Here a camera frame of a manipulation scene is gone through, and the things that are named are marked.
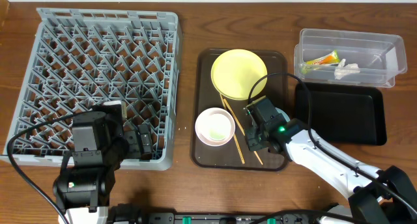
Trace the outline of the yellow round plate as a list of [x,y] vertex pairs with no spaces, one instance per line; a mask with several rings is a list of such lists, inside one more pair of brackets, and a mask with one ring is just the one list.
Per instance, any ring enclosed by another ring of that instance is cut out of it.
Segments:
[[232,100],[247,100],[253,85],[267,74],[266,64],[260,56],[245,49],[222,53],[210,71],[214,88]]

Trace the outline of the white tissue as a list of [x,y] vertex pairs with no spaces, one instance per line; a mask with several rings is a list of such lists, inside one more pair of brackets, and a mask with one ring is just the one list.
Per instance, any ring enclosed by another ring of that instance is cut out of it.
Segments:
[[346,64],[346,59],[342,59],[334,70],[334,78],[337,80],[351,74],[359,74],[360,69],[356,63]]

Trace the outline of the green orange snack wrapper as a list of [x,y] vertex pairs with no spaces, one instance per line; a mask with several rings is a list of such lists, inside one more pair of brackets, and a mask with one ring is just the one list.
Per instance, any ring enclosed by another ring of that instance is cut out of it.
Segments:
[[340,62],[338,52],[336,50],[332,51],[328,55],[323,57],[316,58],[314,60],[306,61],[307,66],[301,68],[302,74],[307,74],[311,70],[317,70],[319,65],[332,65]]

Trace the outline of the light blue bowl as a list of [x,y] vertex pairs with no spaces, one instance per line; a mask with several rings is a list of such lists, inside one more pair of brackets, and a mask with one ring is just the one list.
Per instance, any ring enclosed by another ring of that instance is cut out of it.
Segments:
[[290,118],[289,118],[288,114],[284,110],[282,110],[280,108],[276,108],[276,111],[279,114],[282,114],[283,115],[283,117],[284,117],[284,119],[285,119],[286,122],[289,122],[290,121]]

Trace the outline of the white cup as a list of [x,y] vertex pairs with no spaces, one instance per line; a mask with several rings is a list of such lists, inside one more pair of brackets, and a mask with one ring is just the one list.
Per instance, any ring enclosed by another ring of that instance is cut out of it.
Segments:
[[127,107],[126,107],[125,101],[112,100],[112,101],[104,102],[102,105],[111,107],[115,112],[120,113],[123,119],[127,118]]

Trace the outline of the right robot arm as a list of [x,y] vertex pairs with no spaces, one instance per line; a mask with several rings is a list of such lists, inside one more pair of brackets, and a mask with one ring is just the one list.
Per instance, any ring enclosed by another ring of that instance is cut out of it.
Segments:
[[358,161],[332,146],[298,119],[286,120],[265,96],[245,111],[252,125],[245,130],[250,150],[268,148],[284,154],[325,180],[349,202],[350,210],[304,210],[320,221],[335,223],[415,223],[416,188],[396,166],[386,170]]

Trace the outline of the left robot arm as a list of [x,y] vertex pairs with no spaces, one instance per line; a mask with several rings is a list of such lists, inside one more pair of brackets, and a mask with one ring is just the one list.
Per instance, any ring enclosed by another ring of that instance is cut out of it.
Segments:
[[134,223],[137,216],[114,210],[108,213],[115,171],[126,158],[152,152],[149,126],[125,131],[120,113],[92,111],[73,119],[75,149],[65,156],[53,192],[61,223]]

